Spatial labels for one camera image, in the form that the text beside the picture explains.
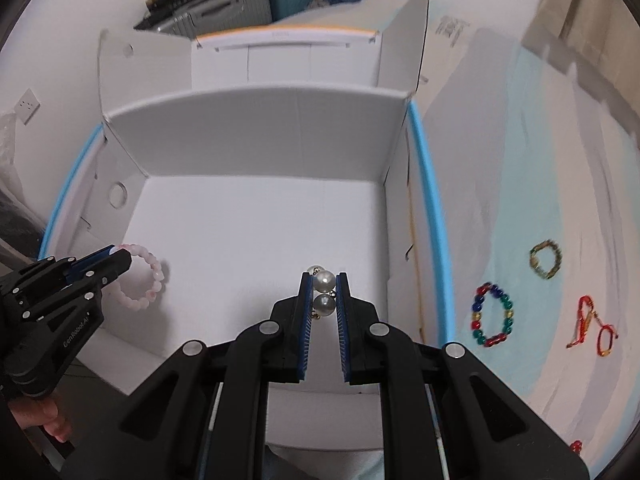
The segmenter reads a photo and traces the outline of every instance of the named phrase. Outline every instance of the cenrobot ai logo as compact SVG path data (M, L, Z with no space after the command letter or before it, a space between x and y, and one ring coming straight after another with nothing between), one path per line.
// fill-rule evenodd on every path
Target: cenrobot ai logo
M76 326L76 328L74 329L74 331L71 333L71 335L69 337L66 338L66 341L63 343L63 346L66 348L68 347L71 342L74 340L74 338L80 333L80 331L84 328L84 326L89 323L89 318L85 317L78 326Z

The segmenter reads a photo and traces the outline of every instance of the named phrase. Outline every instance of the wall outlet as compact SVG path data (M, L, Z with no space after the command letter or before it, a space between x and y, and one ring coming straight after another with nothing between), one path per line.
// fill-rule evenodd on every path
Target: wall outlet
M29 88L17 102L14 110L15 114L22 121L22 124L26 124L29 122L29 119L33 117L34 113L36 113L38 108L40 108L40 102L36 99L31 88Z

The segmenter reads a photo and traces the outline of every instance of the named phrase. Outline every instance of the gray suitcase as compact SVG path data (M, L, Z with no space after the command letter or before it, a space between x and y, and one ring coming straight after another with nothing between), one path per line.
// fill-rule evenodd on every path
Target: gray suitcase
M269 0L194 0L174 11L174 16L154 27L156 32L196 36L271 23Z

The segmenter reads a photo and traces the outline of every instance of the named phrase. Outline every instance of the red string bracelet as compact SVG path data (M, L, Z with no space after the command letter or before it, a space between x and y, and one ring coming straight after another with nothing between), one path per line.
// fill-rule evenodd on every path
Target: red string bracelet
M586 315L582 310L584 306L588 308ZM611 353L611 349L613 347L613 340L618 339L618 332L616 332L616 329L613 327L612 324L605 324L602 322L602 320L598 316L598 313L595 311L593 300L591 299L590 296L583 296L580 298L580 301L578 302L578 314L577 314L577 320L575 325L576 337L566 347L572 348L576 345L584 343L584 339L587 335L587 330L589 330L589 325L592 319L595 319L596 322L600 325L600 332L598 333L598 343L596 345L596 351L600 357L606 357ZM602 334L604 332L609 332L609 347L605 350L602 349Z

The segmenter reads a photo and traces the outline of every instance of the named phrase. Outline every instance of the circular hole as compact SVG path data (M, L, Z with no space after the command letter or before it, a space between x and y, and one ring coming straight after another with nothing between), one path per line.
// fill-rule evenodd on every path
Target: circular hole
M109 190L109 203L116 209L121 209L127 203L127 188L121 182L116 182Z

